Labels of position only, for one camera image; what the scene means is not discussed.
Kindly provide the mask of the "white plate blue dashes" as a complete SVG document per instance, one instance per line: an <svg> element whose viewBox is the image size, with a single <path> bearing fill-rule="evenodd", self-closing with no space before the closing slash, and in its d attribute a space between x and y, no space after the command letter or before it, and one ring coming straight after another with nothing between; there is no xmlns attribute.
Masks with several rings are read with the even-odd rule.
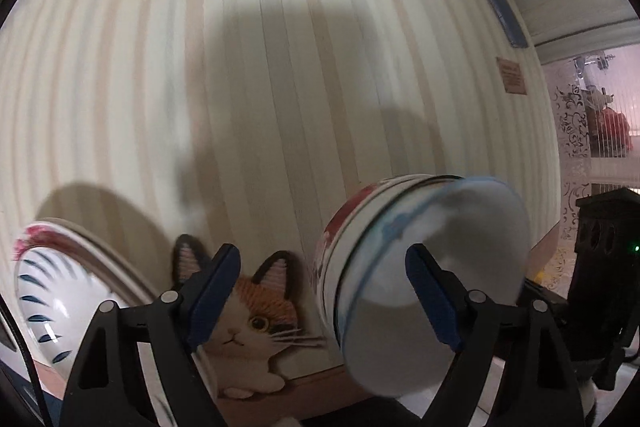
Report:
<svg viewBox="0 0 640 427"><path fill-rule="evenodd" d="M47 393L61 400L82 338L98 306L130 305L95 275L52 248L27 251L15 262L14 291L22 324L37 348L37 371Z"/></svg>

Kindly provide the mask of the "white bowl coloured hearts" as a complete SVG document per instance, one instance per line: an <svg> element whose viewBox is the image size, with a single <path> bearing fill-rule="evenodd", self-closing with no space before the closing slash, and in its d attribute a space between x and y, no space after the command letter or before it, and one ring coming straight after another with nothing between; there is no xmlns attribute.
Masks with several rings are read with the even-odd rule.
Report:
<svg viewBox="0 0 640 427"><path fill-rule="evenodd" d="M350 377L392 398L439 384L469 291L514 305L528 253L524 202L494 178L412 174L349 199L326 226L314 277Z"/></svg>

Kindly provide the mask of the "brown leather mat label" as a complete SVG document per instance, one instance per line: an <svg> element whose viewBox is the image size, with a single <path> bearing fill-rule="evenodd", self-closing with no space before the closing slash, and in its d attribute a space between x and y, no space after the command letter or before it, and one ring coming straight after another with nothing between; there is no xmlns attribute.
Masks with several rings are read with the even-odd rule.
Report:
<svg viewBox="0 0 640 427"><path fill-rule="evenodd" d="M525 78L520 64L502 57L497 57L496 63L506 93L526 95Z"/></svg>

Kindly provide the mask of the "striped cat table mat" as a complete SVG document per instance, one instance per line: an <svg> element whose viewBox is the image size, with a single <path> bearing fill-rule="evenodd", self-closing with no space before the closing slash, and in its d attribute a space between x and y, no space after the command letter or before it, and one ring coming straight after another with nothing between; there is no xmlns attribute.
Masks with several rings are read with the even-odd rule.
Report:
<svg viewBox="0 0 640 427"><path fill-rule="evenodd" d="M487 0L1 0L1 290L36 364L14 291L29 223L78 225L160 291L180 233L238 245L246 273L309 262L349 197L413 173L506 181L529 268L551 257L547 86Z"/></svg>

